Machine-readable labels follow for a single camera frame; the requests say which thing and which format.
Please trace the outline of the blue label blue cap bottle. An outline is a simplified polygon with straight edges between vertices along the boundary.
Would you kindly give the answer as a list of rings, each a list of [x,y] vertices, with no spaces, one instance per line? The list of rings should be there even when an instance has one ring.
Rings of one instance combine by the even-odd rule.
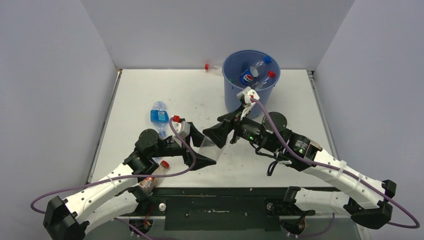
[[[255,63],[253,63],[250,67],[250,73],[252,74],[253,77],[258,77],[259,75],[261,75],[268,67],[268,64],[272,61],[271,57],[266,55],[265,57],[263,57],[262,59],[256,61]]]

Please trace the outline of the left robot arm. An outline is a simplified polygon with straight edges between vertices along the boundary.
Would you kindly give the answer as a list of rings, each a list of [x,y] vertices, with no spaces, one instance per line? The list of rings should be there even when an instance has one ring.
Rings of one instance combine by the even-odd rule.
[[[161,138],[154,129],[142,131],[134,151],[101,180],[65,198],[56,196],[46,207],[43,226],[53,240],[82,240],[96,227],[116,217],[149,210],[147,180],[169,178],[167,163],[156,158],[183,158],[190,171],[216,165],[218,154],[191,122],[177,123],[174,136]]]

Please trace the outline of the red label clear bottle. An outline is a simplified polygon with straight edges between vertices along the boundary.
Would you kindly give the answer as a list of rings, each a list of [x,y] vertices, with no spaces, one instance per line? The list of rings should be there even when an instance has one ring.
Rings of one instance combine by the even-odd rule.
[[[252,84],[251,84],[251,89],[253,90],[261,90],[263,89],[269,82],[271,82],[274,77],[276,76],[276,74],[273,71],[268,71],[267,75],[265,75],[263,78],[259,79],[259,80],[255,80]]]

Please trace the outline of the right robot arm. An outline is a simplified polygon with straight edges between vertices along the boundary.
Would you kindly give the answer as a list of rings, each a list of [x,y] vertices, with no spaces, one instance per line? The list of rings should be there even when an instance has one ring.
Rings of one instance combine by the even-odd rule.
[[[219,148],[228,141],[234,144],[244,139],[257,155],[273,158],[276,164],[315,176],[335,188],[325,191],[291,186],[285,192],[279,214],[334,213],[349,216],[356,224],[374,230],[390,222],[393,207],[388,199],[395,195],[396,184],[372,179],[350,168],[316,142],[288,129],[283,114],[272,111],[256,122],[242,117],[242,110],[237,109],[217,121],[203,134]]]

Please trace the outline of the crushed blue label bottle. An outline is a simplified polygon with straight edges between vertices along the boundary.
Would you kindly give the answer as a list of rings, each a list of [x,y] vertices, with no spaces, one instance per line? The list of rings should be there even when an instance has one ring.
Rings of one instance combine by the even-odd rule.
[[[150,110],[150,121],[155,126],[159,136],[162,139],[167,137],[167,127],[169,116],[167,106],[163,101],[156,101]]]

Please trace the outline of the pepsi bottle blue cap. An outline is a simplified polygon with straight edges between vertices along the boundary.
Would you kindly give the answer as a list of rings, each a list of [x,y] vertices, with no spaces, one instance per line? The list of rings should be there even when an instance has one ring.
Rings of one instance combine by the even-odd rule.
[[[250,66],[239,77],[239,81],[243,86],[248,86],[255,78],[259,76],[258,69]]]

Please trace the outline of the clear jar silver lid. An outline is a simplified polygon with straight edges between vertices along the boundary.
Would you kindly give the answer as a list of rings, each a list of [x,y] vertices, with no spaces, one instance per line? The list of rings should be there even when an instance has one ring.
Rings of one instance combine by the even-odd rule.
[[[214,161],[218,161],[220,156],[222,155],[225,146],[219,148],[210,138],[205,136],[202,140],[202,143],[199,147],[198,153],[202,156],[205,156]]]

